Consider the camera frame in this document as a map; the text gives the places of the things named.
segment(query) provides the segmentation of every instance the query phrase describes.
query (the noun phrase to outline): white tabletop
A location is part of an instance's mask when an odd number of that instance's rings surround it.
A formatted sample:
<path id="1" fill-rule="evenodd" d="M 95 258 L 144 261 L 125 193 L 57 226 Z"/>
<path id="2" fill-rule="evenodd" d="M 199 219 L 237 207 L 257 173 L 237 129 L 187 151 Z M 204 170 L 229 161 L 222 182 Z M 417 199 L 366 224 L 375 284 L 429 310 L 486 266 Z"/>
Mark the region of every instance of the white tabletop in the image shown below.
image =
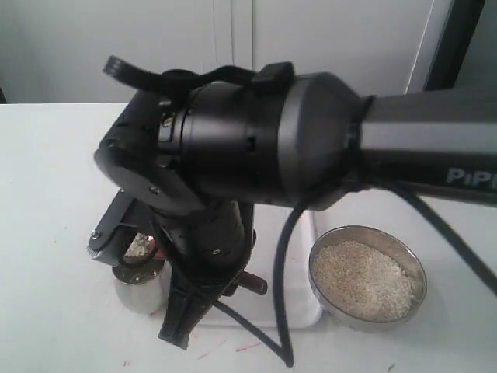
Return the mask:
<path id="1" fill-rule="evenodd" d="M 158 340 L 162 321 L 124 309 L 109 268 L 88 258 L 89 232 L 116 193 L 92 152 L 122 108 L 0 105 L 0 369 L 286 371 L 264 346 L 244 350 L 258 341 L 238 327 L 197 327 L 187 351 Z M 497 270 L 497 209 L 428 202 Z M 317 223 L 320 232 L 361 224 L 395 235 L 422 261 L 428 294 L 411 321 L 387 333 L 328 317 L 293 331 L 295 371 L 495 371 L 497 299 L 410 207 L 370 191 L 318 213 Z M 107 299 L 95 299 L 97 287 Z"/>

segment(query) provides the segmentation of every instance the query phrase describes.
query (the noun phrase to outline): metal bowl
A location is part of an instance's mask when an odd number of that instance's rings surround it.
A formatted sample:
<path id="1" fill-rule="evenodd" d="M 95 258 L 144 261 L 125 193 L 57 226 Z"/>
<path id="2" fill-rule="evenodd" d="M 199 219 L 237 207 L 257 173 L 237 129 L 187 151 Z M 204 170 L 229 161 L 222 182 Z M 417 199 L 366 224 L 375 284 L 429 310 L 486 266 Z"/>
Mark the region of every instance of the metal bowl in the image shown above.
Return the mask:
<path id="1" fill-rule="evenodd" d="M 315 283 L 314 276 L 312 275 L 311 265 L 313 264 L 319 250 L 325 248 L 326 246 L 338 245 L 345 241 L 356 241 L 378 250 L 379 252 L 395 260 L 407 273 L 414 284 L 412 289 L 414 297 L 411 303 L 411 309 L 407 315 L 401 317 L 400 319 L 380 322 L 361 319 L 344 312 L 333 304 L 332 299 L 327 299 L 321 293 Z M 314 292 L 316 298 L 319 300 L 323 308 L 326 309 L 337 321 L 351 328 L 369 332 L 390 329 L 408 321 L 418 311 L 418 308 L 426 295 L 426 274 L 418 258 L 416 258 L 412 251 L 395 237 L 392 237 L 391 235 L 377 229 L 363 227 L 360 225 L 349 225 L 346 227 L 336 228 L 322 235 L 312 246 L 311 254 L 309 256 L 308 276 L 309 281 L 311 282 L 312 291 Z"/>

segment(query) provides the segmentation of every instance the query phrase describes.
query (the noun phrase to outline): grain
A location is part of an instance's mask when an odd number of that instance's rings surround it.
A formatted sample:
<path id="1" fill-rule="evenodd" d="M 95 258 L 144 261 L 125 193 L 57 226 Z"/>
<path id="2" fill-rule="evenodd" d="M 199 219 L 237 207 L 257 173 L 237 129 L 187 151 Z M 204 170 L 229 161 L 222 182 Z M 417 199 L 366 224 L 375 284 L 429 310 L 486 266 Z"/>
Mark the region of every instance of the grain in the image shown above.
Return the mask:
<path id="1" fill-rule="evenodd" d="M 321 249 L 311 264 L 316 286 L 339 309 L 370 321 L 400 319 L 412 281 L 389 256 L 355 241 Z"/>

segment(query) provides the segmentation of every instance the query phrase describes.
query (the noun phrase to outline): white wall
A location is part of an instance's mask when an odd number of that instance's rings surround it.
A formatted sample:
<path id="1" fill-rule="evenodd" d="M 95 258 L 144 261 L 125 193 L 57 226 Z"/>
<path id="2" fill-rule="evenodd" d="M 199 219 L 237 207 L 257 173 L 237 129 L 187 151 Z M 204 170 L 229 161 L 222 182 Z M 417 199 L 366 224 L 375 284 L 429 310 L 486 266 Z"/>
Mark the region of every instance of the white wall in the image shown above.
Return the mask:
<path id="1" fill-rule="evenodd" d="M 457 87 L 497 85 L 497 2 L 487 1 L 463 64 L 457 76 Z"/>
<path id="2" fill-rule="evenodd" d="M 127 101 L 115 54 L 153 71 L 291 60 L 360 93 L 420 90 L 450 0 L 12 0 L 0 4 L 10 102 Z"/>

